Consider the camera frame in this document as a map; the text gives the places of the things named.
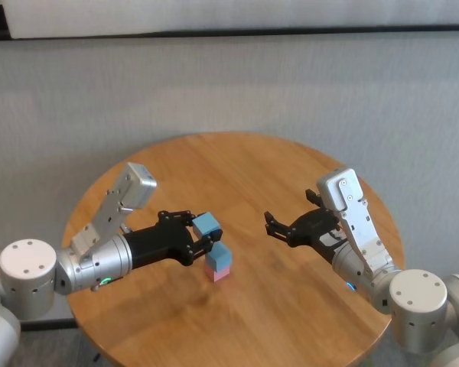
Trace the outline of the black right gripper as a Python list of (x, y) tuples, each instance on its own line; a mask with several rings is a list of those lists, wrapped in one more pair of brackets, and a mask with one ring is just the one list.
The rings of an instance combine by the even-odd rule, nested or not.
[(329, 210), (324, 210), (325, 205), (319, 193), (306, 189), (307, 201), (320, 209), (314, 209), (299, 216), (290, 227), (279, 222), (269, 211), (264, 212), (265, 230), (267, 235), (279, 239), (296, 248), (306, 245), (316, 251), (324, 260), (332, 264), (335, 251), (339, 249), (347, 239), (339, 239), (337, 235), (331, 235), (335, 242), (326, 245), (321, 241), (323, 235), (330, 235), (333, 230), (339, 230), (338, 219)]

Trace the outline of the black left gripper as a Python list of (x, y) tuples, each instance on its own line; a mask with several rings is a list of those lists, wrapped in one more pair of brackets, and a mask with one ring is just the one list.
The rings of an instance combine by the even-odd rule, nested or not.
[(187, 227), (196, 216), (190, 210), (158, 212), (158, 222), (151, 227), (123, 235), (132, 257), (132, 267), (141, 268), (158, 261), (171, 259), (183, 266), (210, 252), (221, 240), (222, 229), (216, 229), (193, 242)]

